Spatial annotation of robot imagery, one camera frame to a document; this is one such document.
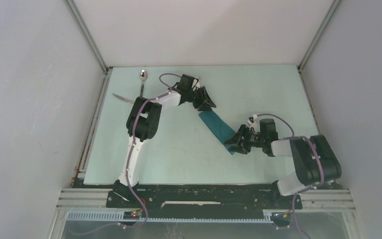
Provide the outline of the teal cloth napkin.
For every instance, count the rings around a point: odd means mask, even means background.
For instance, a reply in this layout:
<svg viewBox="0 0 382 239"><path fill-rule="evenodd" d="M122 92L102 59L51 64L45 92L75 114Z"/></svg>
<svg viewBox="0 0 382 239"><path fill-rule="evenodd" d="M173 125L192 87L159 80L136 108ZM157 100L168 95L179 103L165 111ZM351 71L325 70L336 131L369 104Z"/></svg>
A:
<svg viewBox="0 0 382 239"><path fill-rule="evenodd" d="M225 123L213 110L203 111L199 113L198 116L224 148L233 155L235 152L233 152L230 146L226 145L225 142L229 140L236 131Z"/></svg>

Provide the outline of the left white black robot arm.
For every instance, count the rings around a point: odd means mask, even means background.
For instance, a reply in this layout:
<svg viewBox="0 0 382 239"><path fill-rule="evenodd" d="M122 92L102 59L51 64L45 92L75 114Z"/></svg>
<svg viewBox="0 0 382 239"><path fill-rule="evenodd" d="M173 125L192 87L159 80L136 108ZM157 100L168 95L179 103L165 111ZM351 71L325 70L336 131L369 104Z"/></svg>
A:
<svg viewBox="0 0 382 239"><path fill-rule="evenodd" d="M118 201L125 207L137 202L133 187L139 183L139 154L143 145L157 133L163 111L184 103L191 103L198 112L210 111L216 104L199 79L187 74L163 73L159 81L167 91L153 98L138 96L126 121L128 151L119 178L113 185Z"/></svg>

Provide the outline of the silver knife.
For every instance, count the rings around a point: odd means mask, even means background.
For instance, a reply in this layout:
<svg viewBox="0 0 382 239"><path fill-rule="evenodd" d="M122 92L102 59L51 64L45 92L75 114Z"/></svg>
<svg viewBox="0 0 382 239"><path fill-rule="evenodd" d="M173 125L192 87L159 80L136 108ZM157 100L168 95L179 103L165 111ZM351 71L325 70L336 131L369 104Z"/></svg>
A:
<svg viewBox="0 0 382 239"><path fill-rule="evenodd" d="M128 103L131 103L131 104L133 104L133 103L135 102L134 100L131 100L131 99L122 97L122 96L117 95L117 94L115 94L115 93L112 93L112 95L113 95L114 97L116 97L116 98L118 98L118 99L124 101L124 102L128 102Z"/></svg>

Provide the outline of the silver spoon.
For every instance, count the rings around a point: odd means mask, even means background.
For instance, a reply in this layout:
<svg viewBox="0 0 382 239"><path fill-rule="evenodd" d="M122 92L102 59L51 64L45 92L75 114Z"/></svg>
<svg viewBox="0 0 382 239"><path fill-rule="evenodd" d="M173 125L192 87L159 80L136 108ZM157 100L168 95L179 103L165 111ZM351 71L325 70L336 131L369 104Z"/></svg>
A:
<svg viewBox="0 0 382 239"><path fill-rule="evenodd" d="M141 97L143 96L143 93L144 93L144 85L145 85L145 81L147 80L147 77L148 77L147 71L142 70L140 72L140 80L141 80L140 96Z"/></svg>

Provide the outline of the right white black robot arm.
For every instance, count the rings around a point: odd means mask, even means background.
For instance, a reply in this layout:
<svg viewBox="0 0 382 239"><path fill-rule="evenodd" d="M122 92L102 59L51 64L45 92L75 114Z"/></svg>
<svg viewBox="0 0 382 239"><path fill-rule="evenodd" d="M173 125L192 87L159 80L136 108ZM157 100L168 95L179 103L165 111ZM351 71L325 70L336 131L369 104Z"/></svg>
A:
<svg viewBox="0 0 382 239"><path fill-rule="evenodd" d="M273 119L241 125L225 145L233 152L248 154L252 148L260 148L269 157L289 157L294 171L275 181L269 200L275 208L289 202L289 196L314 189L341 176L342 169L325 136L291 136L279 138Z"/></svg>

